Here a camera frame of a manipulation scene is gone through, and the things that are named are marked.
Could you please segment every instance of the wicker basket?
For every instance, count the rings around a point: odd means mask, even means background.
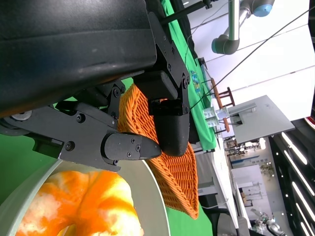
[[[133,132],[157,141],[153,118],[148,114],[147,98],[132,85],[122,96],[118,129]],[[163,195],[165,205],[198,218],[198,177],[195,155],[191,145],[181,157],[163,153],[147,161]]]

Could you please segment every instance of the bolt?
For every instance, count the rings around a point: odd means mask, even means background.
[[[184,89],[187,89],[188,81],[186,78],[183,79],[183,86],[184,86]]]
[[[85,121],[85,115],[83,114],[78,114],[77,115],[77,122],[83,123]]]
[[[65,150],[66,151],[72,151],[75,148],[75,144],[73,141],[69,141],[65,144]]]
[[[15,120],[24,121],[31,117],[32,111],[22,112],[20,114],[12,115],[11,117]]]
[[[125,92],[126,92],[126,88],[125,88],[125,86],[122,86],[120,89],[120,93],[125,93]]]
[[[114,96],[119,97],[120,96],[120,90],[114,89]]]

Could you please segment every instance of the screw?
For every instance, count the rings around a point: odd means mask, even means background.
[[[125,86],[122,86],[122,87],[121,87],[120,92],[121,92],[121,93],[125,93],[125,92],[126,92]]]
[[[120,96],[120,90],[114,89],[114,96],[119,97]]]
[[[83,114],[78,114],[77,115],[77,122],[83,123],[85,121],[85,115]]]
[[[184,89],[187,89],[187,86],[188,86],[188,81],[187,79],[183,79],[183,86],[184,86]]]
[[[65,150],[66,151],[72,151],[75,148],[75,144],[73,141],[69,141],[65,144]]]

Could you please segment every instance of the black tube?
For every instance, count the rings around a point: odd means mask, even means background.
[[[228,36],[221,34],[219,38],[212,41],[212,51],[218,54],[231,55],[235,53],[240,45],[240,39],[229,40]]]
[[[180,10],[178,12],[175,12],[174,14],[172,15],[169,15],[165,18],[163,18],[160,23],[161,25],[165,25],[165,24],[168,24],[172,21],[175,21],[183,16],[187,16],[188,14],[196,11],[196,10],[199,10],[199,9],[202,9],[203,7],[207,6],[203,1],[199,1],[189,7],[186,7],[185,9],[183,10]]]

